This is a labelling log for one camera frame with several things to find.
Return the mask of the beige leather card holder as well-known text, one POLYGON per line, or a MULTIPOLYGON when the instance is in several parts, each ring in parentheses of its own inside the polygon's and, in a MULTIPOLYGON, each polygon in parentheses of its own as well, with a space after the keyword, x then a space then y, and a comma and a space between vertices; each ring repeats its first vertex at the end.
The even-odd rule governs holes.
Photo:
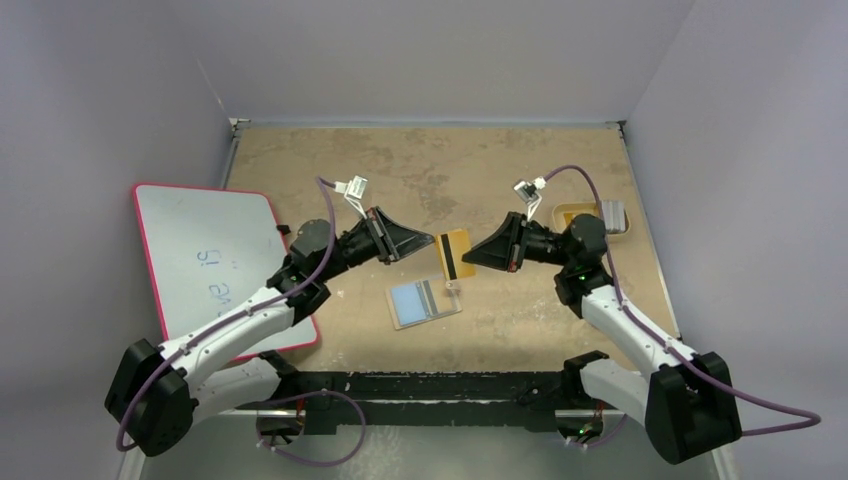
POLYGON ((441 276, 397 285, 386 291, 386 299, 396 330, 460 313, 458 283, 441 276))

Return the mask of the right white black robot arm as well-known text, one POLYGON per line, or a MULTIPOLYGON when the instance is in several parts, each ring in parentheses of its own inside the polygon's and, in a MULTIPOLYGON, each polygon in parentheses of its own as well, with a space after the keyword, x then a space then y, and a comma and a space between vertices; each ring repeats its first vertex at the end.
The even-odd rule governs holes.
POLYGON ((607 271, 604 222, 579 214, 560 233, 517 212, 464 253, 466 263, 509 273, 527 260, 559 267, 559 301, 609 338, 633 364, 627 370, 594 351, 564 364, 561 392, 576 407, 609 404, 642 425, 668 463, 739 440, 741 422, 726 362, 699 354, 668 335, 634 307, 607 271))

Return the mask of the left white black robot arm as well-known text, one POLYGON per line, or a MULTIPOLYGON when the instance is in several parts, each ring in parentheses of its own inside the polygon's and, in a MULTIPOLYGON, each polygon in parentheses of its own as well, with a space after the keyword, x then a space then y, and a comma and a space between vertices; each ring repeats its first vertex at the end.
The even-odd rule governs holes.
POLYGON ((372 259, 390 265, 434 241, 378 207, 342 233, 333 218, 304 223, 281 267, 223 317, 159 345, 141 339, 126 348, 104 401, 119 424, 117 449, 153 457, 221 411, 264 401, 289 407, 298 382, 277 371, 267 354, 240 367, 229 362, 315 313, 331 296, 330 279, 372 259))

